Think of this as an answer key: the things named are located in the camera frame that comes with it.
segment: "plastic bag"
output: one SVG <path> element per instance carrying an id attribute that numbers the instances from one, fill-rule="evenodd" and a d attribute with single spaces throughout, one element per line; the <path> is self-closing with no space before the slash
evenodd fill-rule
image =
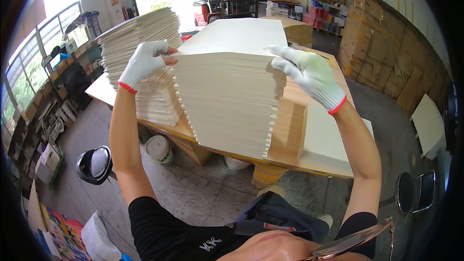
<path id="1" fill-rule="evenodd" d="M 85 223 L 81 237 L 93 261 L 119 261 L 121 258 L 121 252 L 109 239 L 98 211 Z"/>
<path id="2" fill-rule="evenodd" d="M 248 165 L 250 165 L 249 163 L 246 163 L 245 161 L 231 159 L 230 157 L 227 157 L 227 156 L 224 156 L 224 158 L 225 158 L 225 163 L 231 170 L 235 170 L 235 171 L 242 170 L 244 168 L 247 168 Z"/>

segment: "eyeglasses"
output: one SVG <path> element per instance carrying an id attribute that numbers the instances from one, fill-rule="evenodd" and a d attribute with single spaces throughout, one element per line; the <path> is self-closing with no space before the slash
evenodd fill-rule
<path id="1" fill-rule="evenodd" d="M 394 225 L 391 217 L 386 218 L 380 224 L 325 244 L 315 250 L 312 257 L 300 261 L 325 260 L 340 256 L 341 254 L 349 252 L 351 249 L 372 240 L 375 236 L 385 231 L 386 228 L 389 228 L 390 231 L 390 261 L 392 261 Z"/>

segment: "white work glove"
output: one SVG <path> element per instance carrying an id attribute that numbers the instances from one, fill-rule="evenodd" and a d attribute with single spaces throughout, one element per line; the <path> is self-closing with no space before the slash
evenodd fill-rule
<path id="1" fill-rule="evenodd" d="M 161 55 L 154 57 L 157 52 L 163 55 L 171 55 L 176 53 L 177 50 L 169 47 L 167 41 L 140 43 L 117 83 L 135 94 L 142 79 L 159 68 L 177 63 L 175 58 L 163 58 Z"/>
<path id="2" fill-rule="evenodd" d="M 267 51 L 280 55 L 271 66 L 281 70 L 311 98 L 334 115 L 346 101 L 345 92 L 335 83 L 332 69 L 322 56 L 289 47 L 268 45 Z"/>

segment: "warehouse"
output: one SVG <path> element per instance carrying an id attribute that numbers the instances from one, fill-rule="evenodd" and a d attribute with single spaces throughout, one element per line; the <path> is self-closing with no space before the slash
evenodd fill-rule
<path id="1" fill-rule="evenodd" d="M 52 260 L 419 258 L 462 153 L 430 2 L 11 0 L 2 186 L 28 242 Z"/>

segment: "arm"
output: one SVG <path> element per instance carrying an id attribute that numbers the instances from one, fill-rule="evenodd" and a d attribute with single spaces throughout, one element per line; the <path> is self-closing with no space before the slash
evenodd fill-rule
<path id="1" fill-rule="evenodd" d="M 315 53 L 275 45 L 267 49 L 282 57 L 275 58 L 271 65 L 286 73 L 335 118 L 354 176 L 343 222 L 358 212 L 377 216 L 382 184 L 379 151 L 363 120 L 335 83 L 332 69 Z"/>
<path id="2" fill-rule="evenodd" d="M 156 200 L 142 166 L 136 117 L 136 95 L 119 86 L 109 125 L 109 147 L 127 206 L 140 196 Z"/>
<path id="3" fill-rule="evenodd" d="M 156 69 L 174 65 L 174 58 L 153 57 L 157 51 L 168 54 L 177 50 L 166 42 L 139 44 L 118 81 L 111 124 L 109 125 L 109 147 L 111 159 L 121 192 L 127 206 L 138 197 L 149 196 L 156 200 L 150 181 L 142 166 L 137 130 L 136 93 L 139 82 Z"/>
<path id="4" fill-rule="evenodd" d="M 350 102 L 343 104 L 333 117 L 354 177 L 342 224 L 358 212 L 369 212 L 377 216 L 382 186 L 379 150 L 366 124 Z"/>

